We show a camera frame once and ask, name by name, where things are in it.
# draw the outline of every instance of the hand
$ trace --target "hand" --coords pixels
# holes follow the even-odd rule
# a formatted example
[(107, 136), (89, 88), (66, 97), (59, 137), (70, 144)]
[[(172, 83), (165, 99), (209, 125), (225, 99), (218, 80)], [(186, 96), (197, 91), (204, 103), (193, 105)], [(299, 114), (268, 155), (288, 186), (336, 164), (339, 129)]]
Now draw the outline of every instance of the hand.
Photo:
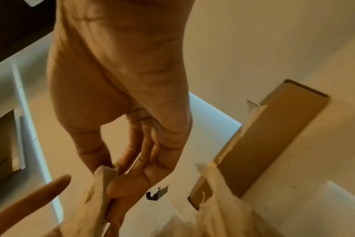
[[(0, 211), (0, 236), (13, 225), (51, 202), (67, 188), (71, 176), (64, 175), (35, 190), (27, 197)], [(46, 237), (62, 237), (59, 227), (47, 233)]]
[(128, 174), (108, 187), (119, 223), (175, 168), (192, 128), (183, 35), (193, 0), (60, 1), (48, 77), (57, 117), (94, 172), (111, 166), (100, 126), (122, 115), (130, 143), (117, 161)]

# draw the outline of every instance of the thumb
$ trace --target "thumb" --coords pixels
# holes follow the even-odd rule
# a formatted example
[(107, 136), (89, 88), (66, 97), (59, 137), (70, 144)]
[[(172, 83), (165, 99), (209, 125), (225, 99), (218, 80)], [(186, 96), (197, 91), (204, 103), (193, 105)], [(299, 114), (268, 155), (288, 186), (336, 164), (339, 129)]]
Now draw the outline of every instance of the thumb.
[(70, 182), (71, 176), (64, 175), (1, 210), (0, 235), (31, 213), (51, 202), (67, 188)]

